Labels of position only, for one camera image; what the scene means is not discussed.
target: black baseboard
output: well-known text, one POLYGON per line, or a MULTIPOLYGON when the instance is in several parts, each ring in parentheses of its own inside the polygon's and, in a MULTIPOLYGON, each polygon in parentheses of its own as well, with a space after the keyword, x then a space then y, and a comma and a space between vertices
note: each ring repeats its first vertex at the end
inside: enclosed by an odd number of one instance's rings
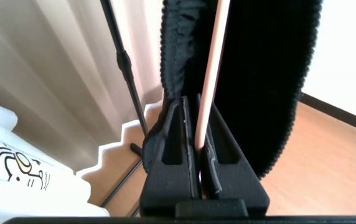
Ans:
POLYGON ((339 119, 340 121, 356 127, 356 115, 352 113, 346 112, 345 110, 318 100, 317 98, 314 98, 313 96, 310 96, 306 93, 302 94, 300 102, 325 114, 328 114, 333 118, 339 119))

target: floor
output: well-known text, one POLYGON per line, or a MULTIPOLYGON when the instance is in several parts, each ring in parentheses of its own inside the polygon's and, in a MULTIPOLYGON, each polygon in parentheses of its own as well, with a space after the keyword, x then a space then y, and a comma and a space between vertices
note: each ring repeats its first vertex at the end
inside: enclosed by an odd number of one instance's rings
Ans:
MULTIPOLYGON (((160 109, 159 103, 146 110, 149 127, 160 109)), ((129 144, 142 144, 140 126, 123 129, 123 142, 82 176, 91 183, 90 203, 100 205, 139 160, 129 144)), ((135 211, 145 178, 140 167, 106 206, 111 216, 135 211)), ((356 215, 356 128, 300 103, 289 142, 261 183, 271 200, 268 215, 356 215)))

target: cartoon drawing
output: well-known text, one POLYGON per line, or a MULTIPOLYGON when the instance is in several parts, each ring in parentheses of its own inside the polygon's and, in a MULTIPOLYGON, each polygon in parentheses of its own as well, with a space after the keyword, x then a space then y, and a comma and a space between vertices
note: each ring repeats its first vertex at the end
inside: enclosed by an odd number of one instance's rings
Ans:
POLYGON ((28 187, 47 190, 50 175, 40 169, 40 161, 27 158, 23 153, 0 147, 0 179, 22 182, 28 187))

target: black fabric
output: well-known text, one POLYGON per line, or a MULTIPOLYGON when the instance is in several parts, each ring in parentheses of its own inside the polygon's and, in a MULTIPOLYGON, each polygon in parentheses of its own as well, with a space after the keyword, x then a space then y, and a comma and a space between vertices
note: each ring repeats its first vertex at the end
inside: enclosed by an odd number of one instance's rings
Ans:
MULTIPOLYGON (((161 79, 167 102, 202 91, 216 5, 164 1, 161 79)), ((215 104, 259 178, 271 170, 292 130, 320 10, 319 0, 231 0, 215 104)), ((151 147, 144 142, 144 157, 152 158, 151 147)))

